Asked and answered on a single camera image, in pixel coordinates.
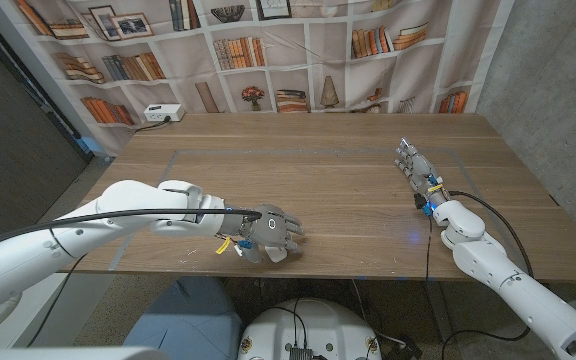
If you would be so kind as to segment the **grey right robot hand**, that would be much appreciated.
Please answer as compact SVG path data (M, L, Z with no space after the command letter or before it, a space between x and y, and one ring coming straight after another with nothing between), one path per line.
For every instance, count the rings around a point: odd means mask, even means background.
M405 138L401 139L397 152L401 156L395 165L404 173L415 191L415 206L426 215L450 200L434 165Z

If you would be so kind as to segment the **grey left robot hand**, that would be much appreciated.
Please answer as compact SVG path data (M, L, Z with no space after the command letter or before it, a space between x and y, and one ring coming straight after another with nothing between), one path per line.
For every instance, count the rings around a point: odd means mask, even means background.
M251 243L249 248L236 245L241 256L252 262L263 260L259 246L276 249L269 253L273 262L283 260L288 252L300 254L300 246L292 240L292 234L303 235L301 221L285 213L281 208L263 204L255 208L262 216L255 220L245 220L242 215L225 215L219 229L220 234L237 235Z

